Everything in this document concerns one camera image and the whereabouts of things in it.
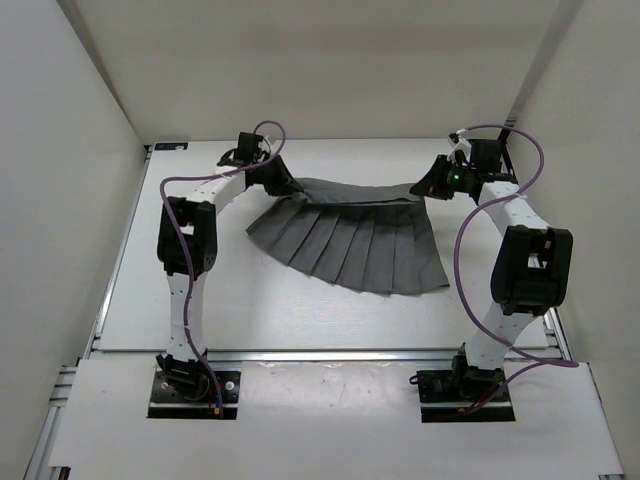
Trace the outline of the grey pleated skirt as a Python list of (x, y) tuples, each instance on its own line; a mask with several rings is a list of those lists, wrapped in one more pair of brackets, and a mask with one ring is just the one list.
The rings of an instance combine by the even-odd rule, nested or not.
[(417, 296), (449, 284), (426, 202), (407, 184), (299, 178), (246, 232), (280, 263), (353, 291)]

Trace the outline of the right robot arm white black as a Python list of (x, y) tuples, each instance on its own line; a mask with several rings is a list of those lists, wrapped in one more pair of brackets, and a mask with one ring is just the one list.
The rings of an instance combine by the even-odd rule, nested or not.
[(469, 316), (477, 331), (447, 371), (417, 372), (410, 381), (425, 403), (471, 400), (480, 405), (507, 388), (503, 364), (516, 340), (536, 319), (565, 299), (573, 236), (554, 228), (528, 204), (525, 189), (502, 167), (498, 140), (449, 137), (450, 153), (437, 156), (410, 191), (437, 200), (466, 194), (475, 218), (486, 213), (501, 236), (490, 277), (491, 304), (483, 318)]

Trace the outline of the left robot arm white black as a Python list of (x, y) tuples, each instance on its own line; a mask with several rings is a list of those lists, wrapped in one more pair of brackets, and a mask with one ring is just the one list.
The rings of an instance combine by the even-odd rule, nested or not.
[(207, 401), (217, 415), (223, 387), (208, 362), (203, 334), (204, 286), (218, 253), (217, 216), (254, 185), (276, 197), (303, 190), (281, 149), (257, 131), (242, 132), (212, 174), (167, 177), (159, 185), (157, 257), (169, 285), (170, 333), (157, 364), (169, 386), (191, 402)]

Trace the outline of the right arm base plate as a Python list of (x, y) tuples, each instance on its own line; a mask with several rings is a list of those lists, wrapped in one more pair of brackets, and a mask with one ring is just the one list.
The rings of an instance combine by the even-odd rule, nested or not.
[(504, 380), (503, 371), (495, 382), (464, 383), (451, 370), (418, 370), (408, 382), (417, 388), (423, 424), (514, 422), (508, 388), (495, 394)]

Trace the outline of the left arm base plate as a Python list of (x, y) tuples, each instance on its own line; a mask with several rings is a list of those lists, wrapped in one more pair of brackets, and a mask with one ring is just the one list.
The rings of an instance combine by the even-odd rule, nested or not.
[(172, 420), (235, 420), (241, 390), (239, 370), (218, 370), (216, 378), (221, 388), (221, 406), (214, 383), (207, 374), (199, 373), (196, 383), (185, 383), (155, 369), (147, 417)]

